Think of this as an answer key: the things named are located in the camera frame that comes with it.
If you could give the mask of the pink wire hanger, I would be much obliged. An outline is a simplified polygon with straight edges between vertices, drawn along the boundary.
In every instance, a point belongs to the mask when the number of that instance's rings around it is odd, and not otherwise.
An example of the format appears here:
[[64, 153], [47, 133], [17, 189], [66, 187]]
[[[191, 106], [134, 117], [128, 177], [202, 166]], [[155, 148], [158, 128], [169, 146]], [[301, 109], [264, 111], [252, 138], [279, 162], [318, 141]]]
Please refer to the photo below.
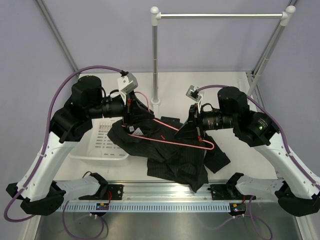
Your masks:
[[196, 149], [202, 149], [206, 151], [212, 151], [215, 148], [215, 145], [212, 142], [207, 141], [205, 139], [200, 140], [199, 143], [197, 143], [196, 145], [183, 143], [181, 140], [174, 140], [174, 133], [178, 131], [177, 128], [171, 125], [168, 125], [156, 118], [153, 118], [152, 120], [157, 123], [156, 125], [157, 127], [161, 127], [161, 131], [157, 134], [157, 138], [150, 138], [147, 136], [135, 135], [133, 133], [130, 134], [130, 136], [139, 138], [142, 140], [148, 140], [148, 141], [158, 142], [162, 144], [196, 148]]

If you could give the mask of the black pinstriped shirt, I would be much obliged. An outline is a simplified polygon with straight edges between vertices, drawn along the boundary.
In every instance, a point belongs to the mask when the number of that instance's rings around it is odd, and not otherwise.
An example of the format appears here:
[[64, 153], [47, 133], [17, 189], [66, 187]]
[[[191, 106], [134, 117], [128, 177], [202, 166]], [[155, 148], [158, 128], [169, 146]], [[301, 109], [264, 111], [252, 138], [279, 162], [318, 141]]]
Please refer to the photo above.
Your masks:
[[[176, 129], [182, 126], [178, 121], [160, 121]], [[193, 192], [197, 192], [200, 187], [209, 182], [208, 170], [217, 173], [231, 162], [209, 135], [205, 136], [205, 140], [214, 144], [213, 150], [164, 144], [130, 136], [134, 134], [157, 138], [161, 130], [161, 126], [157, 126], [153, 120], [145, 120], [133, 125], [133, 131], [130, 131], [125, 128], [122, 120], [119, 120], [112, 124], [107, 135], [114, 144], [129, 155], [147, 158], [148, 176], [188, 185]], [[193, 139], [175, 139], [174, 135], [175, 133], [173, 133], [174, 140], [186, 144], [199, 143], [198, 140]]]

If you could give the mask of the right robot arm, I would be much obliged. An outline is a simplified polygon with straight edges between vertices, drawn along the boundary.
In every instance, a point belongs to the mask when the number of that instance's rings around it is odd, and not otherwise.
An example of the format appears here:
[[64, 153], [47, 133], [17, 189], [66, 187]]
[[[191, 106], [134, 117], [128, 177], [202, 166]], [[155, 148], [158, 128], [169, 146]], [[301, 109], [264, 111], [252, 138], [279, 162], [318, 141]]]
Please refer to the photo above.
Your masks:
[[186, 96], [193, 99], [188, 118], [175, 134], [177, 139], [203, 141], [207, 131], [231, 129], [240, 141], [264, 156], [280, 174], [278, 179], [258, 179], [236, 172], [226, 183], [233, 199], [254, 196], [279, 204], [287, 213], [303, 217], [320, 210], [320, 178], [288, 145], [279, 123], [262, 107], [250, 110], [253, 99], [234, 86], [218, 85], [218, 108], [203, 110], [205, 87], [189, 87]]

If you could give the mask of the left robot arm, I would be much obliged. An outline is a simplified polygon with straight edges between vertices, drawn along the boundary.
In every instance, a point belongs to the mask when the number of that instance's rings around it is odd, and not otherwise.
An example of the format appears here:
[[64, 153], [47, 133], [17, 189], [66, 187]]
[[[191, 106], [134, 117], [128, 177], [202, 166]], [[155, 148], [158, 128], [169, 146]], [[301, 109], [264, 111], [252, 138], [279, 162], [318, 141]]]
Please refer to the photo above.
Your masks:
[[13, 200], [21, 200], [21, 209], [30, 216], [48, 216], [63, 203], [89, 197], [101, 200], [108, 196], [108, 182], [98, 173], [67, 181], [56, 181], [55, 175], [67, 155], [92, 129], [94, 119], [122, 118], [122, 126], [149, 120], [154, 113], [137, 99], [136, 77], [123, 72], [117, 79], [118, 95], [110, 97], [100, 78], [81, 77], [71, 87], [71, 95], [62, 108], [49, 111], [42, 147], [25, 176], [7, 186]]

